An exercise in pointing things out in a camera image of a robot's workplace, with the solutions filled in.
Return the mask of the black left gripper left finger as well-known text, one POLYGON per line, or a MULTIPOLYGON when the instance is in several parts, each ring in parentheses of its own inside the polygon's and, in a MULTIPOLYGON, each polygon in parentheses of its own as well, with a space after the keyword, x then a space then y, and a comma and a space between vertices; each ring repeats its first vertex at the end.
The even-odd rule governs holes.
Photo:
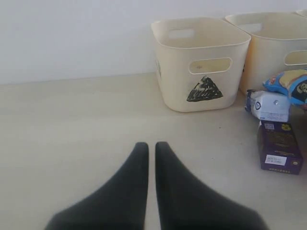
POLYGON ((55 214, 47 230, 142 230, 148 195, 149 148, 135 144, 120 169, 98 190, 55 214))

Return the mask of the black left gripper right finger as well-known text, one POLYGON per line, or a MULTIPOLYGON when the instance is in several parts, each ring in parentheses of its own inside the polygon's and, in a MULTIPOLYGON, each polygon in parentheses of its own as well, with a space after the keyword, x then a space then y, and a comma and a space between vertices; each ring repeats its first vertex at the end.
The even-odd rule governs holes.
POLYGON ((155 145, 155 183, 163 230, 266 230, 254 210, 205 185, 167 142, 155 145))

